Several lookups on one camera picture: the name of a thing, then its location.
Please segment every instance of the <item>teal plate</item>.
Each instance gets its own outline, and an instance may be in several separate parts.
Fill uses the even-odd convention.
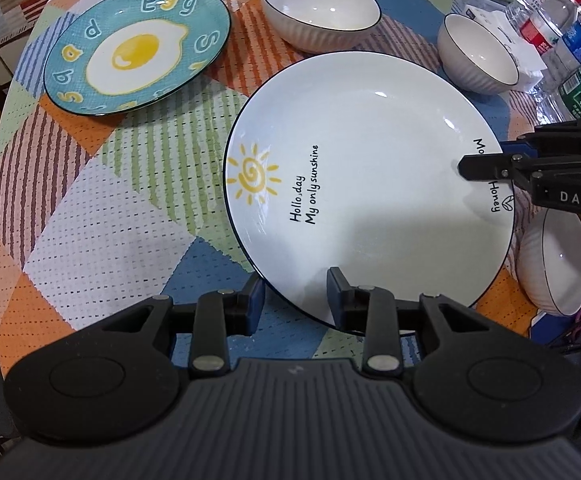
[[[46,93],[79,115],[139,108],[199,74],[229,32],[221,0],[104,0],[53,46],[44,69]]]

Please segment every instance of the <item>yellow sun illustration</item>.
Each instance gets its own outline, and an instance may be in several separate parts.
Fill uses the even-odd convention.
[[[235,194],[235,198],[240,198],[243,195],[244,190],[246,190],[246,202],[248,205],[253,203],[253,197],[257,197],[259,202],[266,203],[266,193],[271,195],[276,195],[277,192],[269,186],[269,182],[280,183],[282,180],[276,176],[269,176],[268,173],[279,169],[279,166],[272,164],[270,166],[264,166],[266,164],[266,159],[268,158],[269,152],[258,153],[257,144],[253,144],[253,149],[251,150],[252,156],[246,154],[246,148],[243,144],[239,146],[244,159],[241,163],[242,170],[237,175],[237,178],[227,178],[226,182],[228,184],[240,184],[240,188]],[[240,164],[234,158],[228,157],[228,163],[232,166],[239,168]]]

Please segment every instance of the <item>white plate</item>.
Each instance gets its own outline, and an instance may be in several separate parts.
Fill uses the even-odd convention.
[[[481,152],[501,153],[490,127],[432,72],[372,52],[315,56],[266,81],[235,121],[228,214],[257,272],[326,323],[331,266],[404,300],[470,305],[501,267],[514,216],[510,184],[459,175],[461,157]]]

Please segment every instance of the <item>bowl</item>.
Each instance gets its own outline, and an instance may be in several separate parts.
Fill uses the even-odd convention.
[[[439,28],[437,49],[448,78],[459,88],[484,95],[512,89],[519,70],[488,29],[462,14],[449,14]]]
[[[555,316],[581,308],[581,220],[575,213],[544,209],[521,241],[517,275],[537,307]]]
[[[262,7],[283,40],[310,54],[348,50],[381,19],[375,0],[262,0]]]
[[[509,182],[458,173],[480,150],[501,153],[477,109],[430,70],[358,50],[308,57],[259,87],[233,124],[228,218],[254,269],[325,323],[333,266],[403,300],[471,305],[499,272],[515,215]]]

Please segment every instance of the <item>table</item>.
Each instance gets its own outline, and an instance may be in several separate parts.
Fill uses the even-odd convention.
[[[43,91],[59,34],[101,0],[50,0],[14,73],[0,122],[0,364],[18,359],[152,294],[176,303],[241,288],[252,271],[230,228],[223,150],[237,112],[267,78],[303,55],[264,19],[260,0],[224,0],[232,32],[224,54],[181,91],[106,118],[72,116]],[[437,30],[451,0],[377,0],[383,11],[358,46],[439,73]],[[528,132],[531,99],[468,95],[499,140]],[[522,333],[536,309],[515,280],[519,236],[533,213],[517,192],[515,236],[478,309]],[[504,313],[501,306],[510,305]],[[173,360],[184,364],[187,337]],[[417,359],[403,341],[407,364]],[[271,297],[258,332],[234,336],[232,359],[358,357],[359,338]]]

